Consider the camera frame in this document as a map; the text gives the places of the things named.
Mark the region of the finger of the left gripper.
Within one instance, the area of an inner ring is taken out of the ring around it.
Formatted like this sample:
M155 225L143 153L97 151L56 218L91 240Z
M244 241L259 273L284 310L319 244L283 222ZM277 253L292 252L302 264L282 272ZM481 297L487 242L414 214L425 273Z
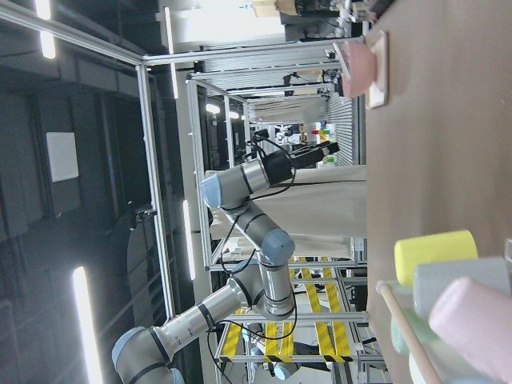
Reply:
M331 156L339 152L339 146L337 142L321 142L318 144L323 157Z

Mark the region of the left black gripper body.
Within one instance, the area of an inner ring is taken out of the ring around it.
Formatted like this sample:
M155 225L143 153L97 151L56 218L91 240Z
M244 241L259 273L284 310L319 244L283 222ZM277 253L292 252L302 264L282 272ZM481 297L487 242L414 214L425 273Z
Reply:
M270 186L292 179L292 169L302 169L320 162L324 151L316 146L305 146L292 152L276 151L262 158Z

